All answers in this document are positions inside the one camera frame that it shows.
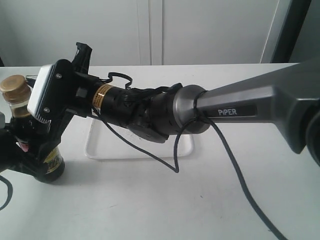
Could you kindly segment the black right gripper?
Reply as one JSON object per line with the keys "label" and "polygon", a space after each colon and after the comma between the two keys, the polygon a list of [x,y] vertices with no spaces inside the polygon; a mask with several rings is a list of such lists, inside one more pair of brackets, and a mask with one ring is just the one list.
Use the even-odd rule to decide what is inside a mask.
{"label": "black right gripper", "polygon": [[49,85],[51,141],[61,142],[61,136],[74,115],[94,116],[89,95],[99,78],[88,74],[91,54],[89,45],[77,42],[72,63],[60,59],[53,65]]}

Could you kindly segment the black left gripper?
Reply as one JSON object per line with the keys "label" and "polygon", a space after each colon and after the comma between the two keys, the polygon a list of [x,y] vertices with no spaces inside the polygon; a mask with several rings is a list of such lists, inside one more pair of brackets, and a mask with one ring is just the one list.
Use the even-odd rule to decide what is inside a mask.
{"label": "black left gripper", "polygon": [[12,170],[30,175],[42,183],[50,182],[49,155],[46,149],[50,127],[31,122],[26,125],[5,123],[0,128],[0,171]]}

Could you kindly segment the grey piper right robot arm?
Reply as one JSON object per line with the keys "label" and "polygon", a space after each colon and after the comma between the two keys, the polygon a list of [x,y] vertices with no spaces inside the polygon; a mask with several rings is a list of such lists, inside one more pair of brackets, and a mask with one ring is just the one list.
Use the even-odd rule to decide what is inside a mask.
{"label": "grey piper right robot arm", "polygon": [[94,117],[155,143],[170,136],[200,134],[218,123],[271,123],[294,153],[308,149],[320,161],[320,60],[310,59],[212,90],[180,83],[132,88],[132,78],[110,72],[107,79],[61,59],[49,74],[58,97],[53,116]]}

